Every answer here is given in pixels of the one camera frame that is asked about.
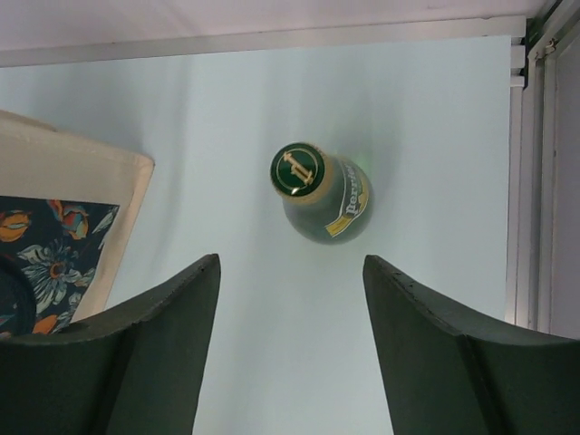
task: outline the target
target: dark blue fabric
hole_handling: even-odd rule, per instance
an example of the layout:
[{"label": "dark blue fabric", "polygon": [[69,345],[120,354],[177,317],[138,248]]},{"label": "dark blue fabric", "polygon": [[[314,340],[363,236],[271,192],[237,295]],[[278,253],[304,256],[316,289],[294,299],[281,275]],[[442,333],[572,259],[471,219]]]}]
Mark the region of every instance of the dark blue fabric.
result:
[{"label": "dark blue fabric", "polygon": [[[112,204],[0,197],[0,257],[33,289],[34,332],[56,332],[71,321],[117,211]],[[22,334],[15,325],[28,315],[27,296],[6,280],[0,281],[0,336]]]}]

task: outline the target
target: white wall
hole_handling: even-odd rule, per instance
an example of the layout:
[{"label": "white wall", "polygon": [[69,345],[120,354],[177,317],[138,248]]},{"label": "white wall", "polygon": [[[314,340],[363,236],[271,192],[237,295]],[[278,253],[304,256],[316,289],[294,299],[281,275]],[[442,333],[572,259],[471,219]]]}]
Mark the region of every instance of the white wall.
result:
[{"label": "white wall", "polygon": [[[110,305],[207,252],[223,279],[194,433],[390,433],[365,254],[501,318],[508,37],[0,70],[0,107],[157,161]],[[366,160],[372,223],[318,246],[269,160],[311,140]]]},{"label": "white wall", "polygon": [[498,15],[533,17],[545,2],[0,0],[0,50]]},{"label": "white wall", "polygon": [[580,40],[559,58],[551,333],[580,338]]}]

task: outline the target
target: gold logo on cap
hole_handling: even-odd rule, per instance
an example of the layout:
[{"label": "gold logo on cap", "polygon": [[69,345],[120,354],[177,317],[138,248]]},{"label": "gold logo on cap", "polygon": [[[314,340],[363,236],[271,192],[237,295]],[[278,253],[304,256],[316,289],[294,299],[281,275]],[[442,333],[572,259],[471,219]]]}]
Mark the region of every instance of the gold logo on cap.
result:
[{"label": "gold logo on cap", "polygon": [[291,152],[285,152],[283,159],[285,162],[290,163],[290,173],[296,175],[302,182],[309,186],[313,183],[314,177],[311,170],[306,169],[300,164],[294,157],[292,157]]}]

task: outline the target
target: metal frame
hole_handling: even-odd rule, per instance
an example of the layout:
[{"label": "metal frame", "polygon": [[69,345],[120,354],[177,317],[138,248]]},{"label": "metal frame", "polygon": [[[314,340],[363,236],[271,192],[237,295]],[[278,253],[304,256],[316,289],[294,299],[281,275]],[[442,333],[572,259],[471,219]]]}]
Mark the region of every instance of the metal frame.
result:
[{"label": "metal frame", "polygon": [[0,52],[0,67],[77,63],[159,57],[197,53],[223,53],[292,47],[316,47],[341,44],[371,44],[385,42],[429,41],[450,38],[509,35],[511,50],[511,116],[509,205],[507,223],[506,312],[508,322],[524,326],[530,321],[530,301],[534,291],[530,286],[531,258],[535,249],[530,236],[535,225],[533,206],[535,190],[531,179],[537,165],[525,126],[529,110],[524,110],[530,86],[524,91],[526,67],[524,39],[527,20],[524,16],[459,19],[449,21],[376,24],[324,29],[308,29],[258,34],[199,36],[161,41],[107,43],[77,47],[45,48]]},{"label": "metal frame", "polygon": [[525,92],[524,110],[534,113],[523,121],[527,133],[523,146],[538,156],[534,172],[536,185],[531,227],[532,249],[530,255],[536,262],[536,271],[529,270],[528,327],[544,333],[551,332],[552,269],[554,243],[554,216],[556,212],[557,148],[556,116],[556,66],[560,55],[576,37],[580,36],[580,1],[564,0],[557,3],[552,14],[543,22],[538,40],[528,53],[530,80]]}]

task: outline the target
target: white table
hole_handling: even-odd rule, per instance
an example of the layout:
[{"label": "white table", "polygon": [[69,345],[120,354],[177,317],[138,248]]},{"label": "white table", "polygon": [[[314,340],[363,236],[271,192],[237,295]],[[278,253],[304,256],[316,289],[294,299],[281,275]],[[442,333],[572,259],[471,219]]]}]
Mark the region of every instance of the white table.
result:
[{"label": "white table", "polygon": [[[0,106],[156,160],[109,305],[220,254],[194,433],[389,433],[364,256],[504,315],[509,39],[6,69]],[[285,220],[268,166],[294,140],[367,158],[352,243]]]}]

